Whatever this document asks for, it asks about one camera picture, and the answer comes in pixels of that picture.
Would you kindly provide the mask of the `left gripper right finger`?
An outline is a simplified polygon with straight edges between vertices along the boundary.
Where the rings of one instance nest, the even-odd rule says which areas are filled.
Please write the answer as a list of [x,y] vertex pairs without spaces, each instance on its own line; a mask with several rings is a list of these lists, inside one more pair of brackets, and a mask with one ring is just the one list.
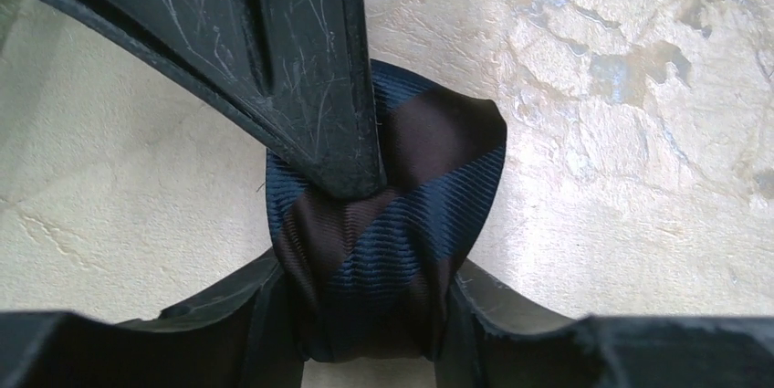
[[448,296],[440,387],[770,387],[773,321],[588,316],[540,306],[473,262]]

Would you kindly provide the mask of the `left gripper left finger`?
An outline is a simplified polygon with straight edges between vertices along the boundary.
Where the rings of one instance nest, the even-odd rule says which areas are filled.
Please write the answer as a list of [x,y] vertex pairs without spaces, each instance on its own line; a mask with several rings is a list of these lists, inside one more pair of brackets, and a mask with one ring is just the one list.
[[298,387],[303,367],[272,251],[153,320],[1,315],[4,387]]

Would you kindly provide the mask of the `dark navy striped tie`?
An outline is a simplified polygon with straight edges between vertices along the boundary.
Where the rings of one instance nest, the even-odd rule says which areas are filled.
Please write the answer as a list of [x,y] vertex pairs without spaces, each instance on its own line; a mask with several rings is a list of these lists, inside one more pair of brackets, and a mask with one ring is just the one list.
[[303,354],[432,357],[446,297],[494,202],[507,123],[492,100],[373,61],[387,186],[333,198],[267,155],[267,217]]

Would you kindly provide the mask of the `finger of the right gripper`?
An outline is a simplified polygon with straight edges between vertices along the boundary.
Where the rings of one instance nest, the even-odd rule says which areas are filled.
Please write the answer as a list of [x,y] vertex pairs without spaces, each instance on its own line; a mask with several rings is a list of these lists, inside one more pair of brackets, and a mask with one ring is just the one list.
[[189,90],[328,194],[381,190],[364,0],[40,0]]

